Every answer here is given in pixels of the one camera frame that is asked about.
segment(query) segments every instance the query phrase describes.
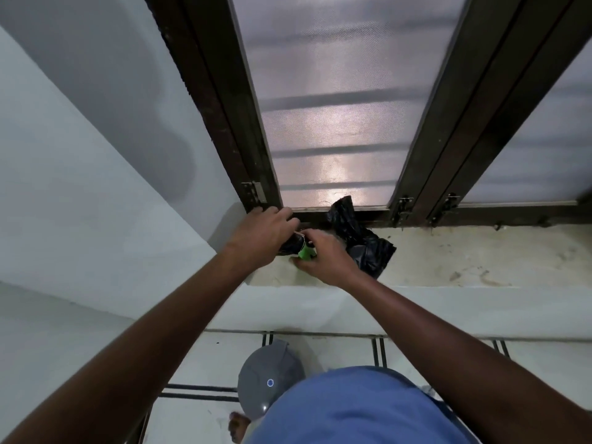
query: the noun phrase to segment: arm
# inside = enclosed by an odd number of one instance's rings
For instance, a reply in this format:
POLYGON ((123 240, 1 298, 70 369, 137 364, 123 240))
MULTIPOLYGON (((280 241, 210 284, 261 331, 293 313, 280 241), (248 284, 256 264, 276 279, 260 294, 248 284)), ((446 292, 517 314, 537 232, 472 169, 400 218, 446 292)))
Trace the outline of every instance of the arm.
POLYGON ((298 227, 255 209, 226 247, 39 405, 4 444, 123 442, 226 299, 298 227))
POLYGON ((336 238, 305 231, 313 261, 294 263, 349 292, 487 443, 592 442, 592 418, 521 366, 358 269, 336 238))

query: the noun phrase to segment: shirt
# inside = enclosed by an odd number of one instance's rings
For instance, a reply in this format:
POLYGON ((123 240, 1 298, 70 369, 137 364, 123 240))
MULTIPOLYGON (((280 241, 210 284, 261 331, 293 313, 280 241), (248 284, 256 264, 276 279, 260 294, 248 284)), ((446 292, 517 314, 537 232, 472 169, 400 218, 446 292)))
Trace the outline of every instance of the shirt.
POLYGON ((247 444, 474 444, 441 402, 390 369, 356 366, 301 381, 273 403, 247 444))

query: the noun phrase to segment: green object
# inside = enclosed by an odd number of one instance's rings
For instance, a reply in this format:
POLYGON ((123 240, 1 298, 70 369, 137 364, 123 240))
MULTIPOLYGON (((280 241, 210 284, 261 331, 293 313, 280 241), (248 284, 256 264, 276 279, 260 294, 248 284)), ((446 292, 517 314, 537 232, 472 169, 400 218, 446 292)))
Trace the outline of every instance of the green object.
POLYGON ((299 258, 307 261, 309 261, 312 257, 316 257, 316 255, 317 250, 314 247, 306 246, 306 242, 304 243, 304 246, 302 246, 302 249, 298 253, 299 258))

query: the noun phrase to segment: gray lid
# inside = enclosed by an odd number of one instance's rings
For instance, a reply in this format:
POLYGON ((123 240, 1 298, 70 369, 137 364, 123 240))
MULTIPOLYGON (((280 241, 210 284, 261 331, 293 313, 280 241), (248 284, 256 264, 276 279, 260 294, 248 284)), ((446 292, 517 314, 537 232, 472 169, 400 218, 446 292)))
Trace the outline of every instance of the gray lid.
POLYGON ((305 379, 304 367, 283 340, 254 351, 239 374, 240 406, 251 421, 262 417, 288 389, 305 379))

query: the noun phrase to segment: white tile floor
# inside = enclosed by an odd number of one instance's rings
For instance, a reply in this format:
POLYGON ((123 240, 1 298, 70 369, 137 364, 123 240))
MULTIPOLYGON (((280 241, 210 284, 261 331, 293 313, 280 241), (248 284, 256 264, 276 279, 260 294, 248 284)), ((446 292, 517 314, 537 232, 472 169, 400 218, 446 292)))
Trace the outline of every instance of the white tile floor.
MULTIPOLYGON (((179 367, 171 383, 209 387, 236 387, 239 371, 251 354, 262 345, 262 335, 204 333, 179 367)), ((374 365, 372 339, 310 335, 273 336, 287 341, 300 356, 308 375, 346 366, 374 365)), ((497 342, 499 351, 503 348, 497 342)), ((592 343, 506 342, 510 357, 560 393, 581 406, 592 409, 592 343)), ((377 358, 383 365, 380 340, 377 358)), ((415 384, 427 384, 407 358, 389 339, 384 339, 387 367, 405 375, 415 384)), ((236 393, 172 390, 192 396, 229 396, 236 393)), ((228 415, 241 411, 236 402, 159 398, 154 403, 146 430, 147 444, 230 444, 228 415)))

